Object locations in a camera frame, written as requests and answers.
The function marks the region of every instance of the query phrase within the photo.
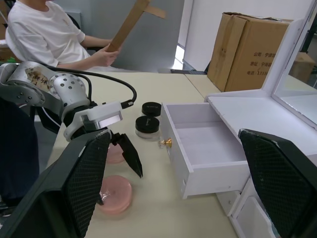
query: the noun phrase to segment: white vanity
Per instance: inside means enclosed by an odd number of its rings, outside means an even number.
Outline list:
[[[317,90],[288,75],[316,10],[312,1],[307,17],[290,24],[262,89],[212,94],[201,104],[163,103],[161,130],[182,198],[216,193],[240,238],[275,237],[240,129],[290,140],[317,166]]]

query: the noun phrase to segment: open drawer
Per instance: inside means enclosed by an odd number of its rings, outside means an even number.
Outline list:
[[[161,116],[183,198],[243,189],[250,171],[242,145],[209,103],[163,104]]]

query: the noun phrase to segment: pink dish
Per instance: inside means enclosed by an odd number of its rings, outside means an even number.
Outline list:
[[[124,157],[122,155],[123,150],[119,145],[114,146],[113,144],[109,145],[107,160],[108,164],[119,164],[124,161]]]
[[[101,193],[107,196],[104,204],[98,206],[106,214],[120,214],[131,204],[132,186],[129,180],[122,176],[114,175],[104,178]]]

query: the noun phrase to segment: jar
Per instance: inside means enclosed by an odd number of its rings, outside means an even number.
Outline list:
[[[143,139],[158,140],[159,120],[155,117],[143,116],[135,121],[135,133]]]
[[[142,115],[155,117],[156,119],[160,120],[160,111],[162,105],[159,103],[148,102],[142,105]]]

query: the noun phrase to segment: white mirror frame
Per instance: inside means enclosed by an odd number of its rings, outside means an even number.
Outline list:
[[[275,101],[292,112],[292,114],[299,117],[309,126],[313,127],[315,130],[317,130],[316,123],[277,97],[275,93],[279,85],[284,84],[286,76],[288,75],[300,47],[302,46],[307,31],[310,29],[312,20],[314,20],[312,16],[316,14],[316,12],[317,0],[312,0],[305,18],[294,20],[290,23],[262,87],[262,90],[265,91],[268,96],[271,96]]]

